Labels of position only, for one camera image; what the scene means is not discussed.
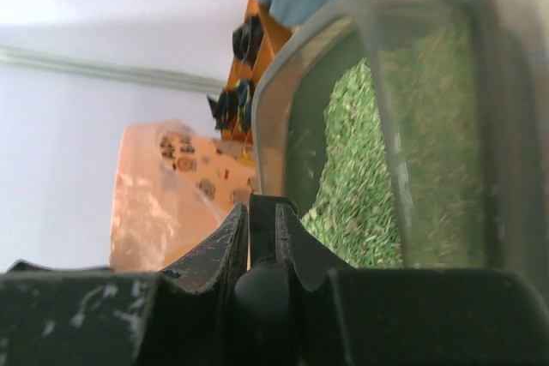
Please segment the plastic bag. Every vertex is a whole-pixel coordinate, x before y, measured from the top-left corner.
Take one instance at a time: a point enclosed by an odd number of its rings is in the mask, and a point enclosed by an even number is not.
[[[130,125],[118,159],[111,266],[160,270],[209,236],[255,189],[249,152],[179,121]]]

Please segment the transparent plastic bag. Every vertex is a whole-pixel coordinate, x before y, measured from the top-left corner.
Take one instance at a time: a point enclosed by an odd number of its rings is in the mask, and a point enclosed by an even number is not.
[[[128,126],[114,190],[111,266],[160,270],[209,236],[255,188],[249,152],[179,121]]]

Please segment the white wall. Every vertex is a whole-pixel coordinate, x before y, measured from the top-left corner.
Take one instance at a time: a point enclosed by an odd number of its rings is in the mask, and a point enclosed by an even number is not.
[[[0,45],[226,79],[247,0],[0,0]],[[106,264],[128,123],[212,135],[205,97],[0,67],[0,270]]]

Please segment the plastic bin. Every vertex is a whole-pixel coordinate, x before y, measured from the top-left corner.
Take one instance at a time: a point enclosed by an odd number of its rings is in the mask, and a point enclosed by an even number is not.
[[[431,47],[428,39],[437,36],[462,41]],[[252,128],[261,193],[289,197],[300,215],[310,209],[326,162],[323,111],[335,82],[362,58],[376,89],[405,266],[440,266],[428,249],[443,217],[459,236],[476,234],[475,244],[464,242],[459,250],[481,249],[470,267],[516,270],[547,296],[532,84],[520,47],[500,27],[494,0],[326,5],[290,38],[257,85]],[[454,90],[451,81],[446,87],[440,78],[436,90],[406,95],[410,81],[427,76],[425,68],[414,71],[419,58],[433,70],[444,61],[440,76],[459,75],[462,87]],[[456,159],[466,170],[455,170]],[[456,173],[467,176],[467,184],[451,177]],[[456,213],[462,200],[466,211]]]

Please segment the orange plastic bag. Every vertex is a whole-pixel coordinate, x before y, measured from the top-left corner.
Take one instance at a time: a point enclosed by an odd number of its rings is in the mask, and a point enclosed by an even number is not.
[[[160,270],[209,236],[255,190],[250,152],[179,121],[130,125],[118,159],[111,266]]]

